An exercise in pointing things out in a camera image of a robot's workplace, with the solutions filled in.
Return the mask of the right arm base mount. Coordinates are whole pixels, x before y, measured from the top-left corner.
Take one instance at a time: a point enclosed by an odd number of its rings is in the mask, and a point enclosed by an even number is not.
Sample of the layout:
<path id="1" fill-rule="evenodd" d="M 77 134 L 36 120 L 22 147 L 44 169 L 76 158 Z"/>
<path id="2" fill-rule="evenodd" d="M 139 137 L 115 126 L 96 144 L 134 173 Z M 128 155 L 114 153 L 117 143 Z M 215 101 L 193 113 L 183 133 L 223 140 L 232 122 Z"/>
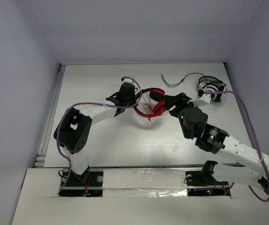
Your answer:
<path id="1" fill-rule="evenodd" d="M 200 170 L 186 171 L 183 183 L 187 185 L 187 195 L 195 197 L 228 196 L 233 184 L 227 181 L 217 181 L 213 177 L 216 161 L 206 161 Z"/>

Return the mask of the red black headphones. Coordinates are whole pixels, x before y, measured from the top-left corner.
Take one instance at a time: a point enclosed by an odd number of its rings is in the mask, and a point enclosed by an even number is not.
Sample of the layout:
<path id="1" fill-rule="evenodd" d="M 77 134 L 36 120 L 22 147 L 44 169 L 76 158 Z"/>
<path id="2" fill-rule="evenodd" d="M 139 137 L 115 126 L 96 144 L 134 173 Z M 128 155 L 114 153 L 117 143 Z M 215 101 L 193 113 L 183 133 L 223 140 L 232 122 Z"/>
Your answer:
<path id="1" fill-rule="evenodd" d="M 138 106 L 134 107 L 134 111 L 137 115 L 147 118 L 151 121 L 152 118 L 165 116 L 168 111 L 164 109 L 164 96 L 165 91 L 160 88 L 146 88 L 142 89 L 135 95 L 135 99 L 138 101 L 140 97 L 144 100 L 143 109 L 145 112 L 142 112 Z"/>

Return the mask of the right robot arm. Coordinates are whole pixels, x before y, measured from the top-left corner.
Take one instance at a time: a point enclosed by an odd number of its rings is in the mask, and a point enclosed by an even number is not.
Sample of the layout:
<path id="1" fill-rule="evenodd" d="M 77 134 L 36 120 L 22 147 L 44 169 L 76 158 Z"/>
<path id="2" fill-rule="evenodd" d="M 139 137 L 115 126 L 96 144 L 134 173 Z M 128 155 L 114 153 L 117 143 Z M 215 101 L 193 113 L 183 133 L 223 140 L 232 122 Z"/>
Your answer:
<path id="1" fill-rule="evenodd" d="M 207 123 L 208 115 L 199 107 L 209 103 L 210 95 L 205 94 L 196 99 L 189 98 L 185 93 L 164 96 L 164 108 L 179 120 L 184 138 L 195 140 L 195 145 L 201 150 L 231 159 L 239 166 L 208 160 L 201 170 L 187 172 L 184 183 L 199 190 L 224 182 L 243 184 L 262 189 L 269 201 L 269 155 Z"/>

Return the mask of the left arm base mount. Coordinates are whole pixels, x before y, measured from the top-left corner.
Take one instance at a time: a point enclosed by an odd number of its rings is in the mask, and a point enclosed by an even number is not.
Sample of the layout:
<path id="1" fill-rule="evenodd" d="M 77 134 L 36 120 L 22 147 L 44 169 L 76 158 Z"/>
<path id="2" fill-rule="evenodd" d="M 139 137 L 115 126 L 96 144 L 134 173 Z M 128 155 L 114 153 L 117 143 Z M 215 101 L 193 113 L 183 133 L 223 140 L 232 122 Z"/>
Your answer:
<path id="1" fill-rule="evenodd" d="M 61 197 L 102 197 L 104 171 L 87 168 L 82 175 L 67 170 L 59 170 L 61 177 L 59 196 Z"/>

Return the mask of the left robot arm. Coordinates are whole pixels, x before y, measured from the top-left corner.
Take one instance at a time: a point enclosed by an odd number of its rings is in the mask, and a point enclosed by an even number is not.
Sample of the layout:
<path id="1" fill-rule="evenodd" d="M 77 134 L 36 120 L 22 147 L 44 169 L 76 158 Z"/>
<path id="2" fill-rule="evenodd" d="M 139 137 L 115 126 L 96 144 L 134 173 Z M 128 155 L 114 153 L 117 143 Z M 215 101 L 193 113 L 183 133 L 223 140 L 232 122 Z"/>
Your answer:
<path id="1" fill-rule="evenodd" d="M 89 179 L 90 167 L 82 150 L 91 127 L 137 106 L 141 94 L 141 89 L 124 82 L 117 92 L 105 98 L 102 103 L 80 102 L 65 111 L 53 135 L 58 153 L 68 162 L 64 185 L 72 178 L 78 185 L 86 184 Z"/>

